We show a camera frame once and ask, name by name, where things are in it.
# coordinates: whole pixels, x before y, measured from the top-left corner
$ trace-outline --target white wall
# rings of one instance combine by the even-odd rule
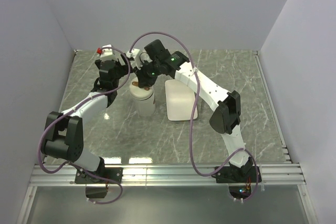
[[[0,0],[0,219],[14,223],[73,51],[46,0]]]
[[[288,0],[261,64],[320,223],[336,220],[336,0]]]
[[[75,49],[127,50],[142,33],[176,35],[190,48],[260,49],[286,0],[47,0]],[[150,42],[145,40],[140,45]],[[176,48],[173,42],[166,46]]]

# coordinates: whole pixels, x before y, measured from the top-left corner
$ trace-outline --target robotic arm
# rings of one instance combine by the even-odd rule
[[[149,60],[142,61],[140,59],[141,51],[138,49],[133,49],[131,53],[126,54],[131,61],[131,71],[138,78],[139,88],[153,86],[157,77],[165,74],[179,80],[196,92],[197,82],[194,72],[197,71],[201,83],[199,96],[214,111],[209,121],[211,127],[221,134],[229,155],[239,148],[245,148],[239,126],[240,95],[238,92],[230,93],[228,90],[219,87],[198,69],[193,69],[187,56],[179,51],[171,54],[159,40],[153,41],[144,49],[149,55]],[[95,81],[94,87],[88,95],[91,100],[51,128],[43,141],[41,152],[55,158],[63,158],[95,175],[107,178],[103,158],[83,147],[83,126],[95,114],[113,103],[117,92],[95,98],[93,96],[117,88],[119,79],[128,73],[128,66],[126,61],[121,56],[117,56],[111,49],[102,48],[98,49],[97,52],[100,54],[100,59],[96,60],[95,64],[99,69],[99,78]],[[70,110],[61,113],[51,112],[48,115],[46,127]],[[252,166],[253,163],[247,153],[237,153],[230,159],[228,181],[241,182],[241,180],[246,180],[246,176],[249,176],[249,173],[253,170],[251,169]]]

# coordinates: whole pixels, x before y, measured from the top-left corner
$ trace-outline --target white container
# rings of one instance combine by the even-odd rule
[[[134,78],[129,86],[137,113],[140,116],[150,116],[155,112],[155,95],[153,87],[139,88],[138,78]]]

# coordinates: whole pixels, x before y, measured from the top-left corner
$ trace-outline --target metal bar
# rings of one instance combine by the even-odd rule
[[[305,209],[309,224],[318,224],[317,215],[308,193],[307,185],[298,185],[302,204]]]
[[[285,143],[284,136],[283,136],[281,128],[280,128],[280,124],[279,124],[279,121],[278,121],[277,113],[275,112],[275,108],[274,108],[274,105],[273,105],[273,102],[272,102],[272,98],[271,98],[271,95],[270,95],[268,87],[267,87],[267,83],[266,83],[266,79],[265,79],[265,76],[264,76],[264,72],[263,72],[263,69],[261,68],[258,51],[256,53],[257,54],[255,55],[255,59],[256,59],[256,62],[257,62],[257,66],[258,66],[258,69],[259,69],[259,72],[260,72],[261,79],[262,79],[263,84],[264,84],[264,89],[265,89],[265,92],[266,92],[268,103],[269,103],[269,105],[271,107],[271,111],[272,111],[272,114],[273,114],[273,118],[274,118],[275,124],[276,124],[277,129],[278,129],[278,133],[279,133],[279,137],[280,137],[281,143],[283,145],[285,145],[286,143]]]
[[[28,186],[26,196],[21,207],[21,211],[16,221],[17,224],[27,223],[31,206],[33,205],[34,202],[36,190],[37,190],[36,186]]]
[[[220,186],[238,184],[217,184],[214,178],[202,177],[195,173],[193,167],[187,165],[107,165],[123,167],[123,186]],[[198,165],[202,173],[214,170],[214,165]],[[76,169],[66,166],[56,174],[46,174],[38,166],[34,167],[30,178],[30,186],[85,186],[74,183]],[[265,185],[304,185],[302,170],[299,164],[262,164],[261,176]]]

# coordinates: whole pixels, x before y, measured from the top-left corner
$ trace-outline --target gray marble surface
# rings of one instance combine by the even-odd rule
[[[241,95],[241,133],[246,147],[261,163],[285,161],[281,141],[252,51],[192,50],[195,64],[221,87]],[[61,110],[68,109],[90,92],[98,69],[93,52],[79,51],[72,65]],[[156,112],[140,117],[135,111],[128,84],[118,91],[115,102],[85,125],[85,147],[110,162],[172,164],[190,162],[189,122],[171,122],[166,115],[164,82],[154,86]],[[198,104],[194,122],[194,155],[198,163],[221,162],[227,156],[222,137],[209,125],[212,115],[204,102]],[[61,160],[48,157],[47,164]]]

